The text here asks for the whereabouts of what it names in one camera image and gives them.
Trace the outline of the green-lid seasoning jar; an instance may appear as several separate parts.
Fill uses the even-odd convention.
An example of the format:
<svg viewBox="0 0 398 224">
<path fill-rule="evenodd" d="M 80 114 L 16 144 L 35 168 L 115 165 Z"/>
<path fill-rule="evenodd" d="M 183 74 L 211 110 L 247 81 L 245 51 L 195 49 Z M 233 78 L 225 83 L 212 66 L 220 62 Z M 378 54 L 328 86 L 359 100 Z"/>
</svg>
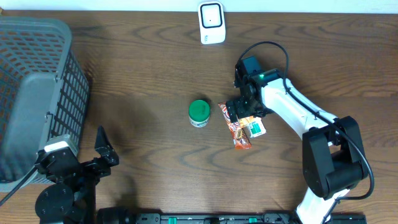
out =
<svg viewBox="0 0 398 224">
<path fill-rule="evenodd" d="M 204 100 L 193 101 L 188 108 L 188 116 L 192 126 L 202 128 L 210 118 L 210 106 Z"/>
</svg>

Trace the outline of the red Top snack bar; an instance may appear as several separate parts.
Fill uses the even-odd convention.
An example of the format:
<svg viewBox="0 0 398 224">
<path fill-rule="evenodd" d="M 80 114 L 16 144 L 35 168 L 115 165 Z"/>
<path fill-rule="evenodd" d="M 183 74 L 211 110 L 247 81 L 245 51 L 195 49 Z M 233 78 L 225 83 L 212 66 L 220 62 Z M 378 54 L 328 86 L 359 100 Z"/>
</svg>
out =
<svg viewBox="0 0 398 224">
<path fill-rule="evenodd" d="M 243 149 L 250 149 L 252 147 L 251 143 L 249 142 L 248 137 L 246 136 L 245 132 L 243 131 L 242 127 L 240 127 L 239 123 L 233 123 L 229 117 L 229 113 L 227 111 L 226 103 L 218 103 L 220 107 L 226 124 L 231 132 L 234 148 L 237 150 Z"/>
</svg>

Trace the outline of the orange snack packet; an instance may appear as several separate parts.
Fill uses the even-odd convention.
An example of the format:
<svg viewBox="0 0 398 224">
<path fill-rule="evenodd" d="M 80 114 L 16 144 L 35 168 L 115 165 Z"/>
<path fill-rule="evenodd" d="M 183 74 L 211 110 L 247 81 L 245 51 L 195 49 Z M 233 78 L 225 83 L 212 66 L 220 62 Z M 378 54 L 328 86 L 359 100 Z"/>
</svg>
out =
<svg viewBox="0 0 398 224">
<path fill-rule="evenodd" d="M 250 123 L 261 121 L 261 120 L 262 120 L 262 118 L 260 118 L 260 117 L 248 116 L 246 118 L 239 119 L 238 122 L 239 122 L 239 125 L 241 128 L 245 128 Z"/>
</svg>

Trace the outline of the white green-label small box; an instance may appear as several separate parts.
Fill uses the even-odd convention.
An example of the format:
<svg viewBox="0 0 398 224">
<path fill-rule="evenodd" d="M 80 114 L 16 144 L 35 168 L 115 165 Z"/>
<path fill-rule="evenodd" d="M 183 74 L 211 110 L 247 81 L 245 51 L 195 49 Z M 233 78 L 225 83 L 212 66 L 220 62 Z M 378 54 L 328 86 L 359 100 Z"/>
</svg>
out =
<svg viewBox="0 0 398 224">
<path fill-rule="evenodd" d="M 246 128 L 249 131 L 250 138 L 256 138 L 266 133 L 266 129 L 261 120 L 249 123 Z"/>
</svg>

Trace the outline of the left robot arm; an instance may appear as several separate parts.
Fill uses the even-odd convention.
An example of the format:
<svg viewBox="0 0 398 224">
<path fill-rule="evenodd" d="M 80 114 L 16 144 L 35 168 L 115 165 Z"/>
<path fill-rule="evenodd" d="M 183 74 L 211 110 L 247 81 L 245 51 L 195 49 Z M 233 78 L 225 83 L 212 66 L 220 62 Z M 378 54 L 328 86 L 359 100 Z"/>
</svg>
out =
<svg viewBox="0 0 398 224">
<path fill-rule="evenodd" d="M 95 222 L 96 185 L 119 164 L 119 156 L 102 126 L 97 130 L 95 151 L 99 157 L 80 162 L 76 144 L 64 134 L 50 139 L 38 152 L 34 167 L 53 182 L 35 203 L 41 223 Z"/>
</svg>

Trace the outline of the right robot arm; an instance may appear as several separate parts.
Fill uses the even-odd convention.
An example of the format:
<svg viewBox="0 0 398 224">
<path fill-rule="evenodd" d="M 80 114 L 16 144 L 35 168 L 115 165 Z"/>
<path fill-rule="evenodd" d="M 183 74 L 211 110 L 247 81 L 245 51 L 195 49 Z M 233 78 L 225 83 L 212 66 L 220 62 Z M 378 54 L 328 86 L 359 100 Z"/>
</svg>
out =
<svg viewBox="0 0 398 224">
<path fill-rule="evenodd" d="M 265 71 L 255 57 L 240 59 L 234 85 L 240 97 L 226 102 L 232 123 L 279 115 L 302 140 L 308 189 L 295 209 L 299 223 L 330 223 L 339 200 L 369 176 L 358 123 L 338 118 L 302 95 L 279 70 Z"/>
</svg>

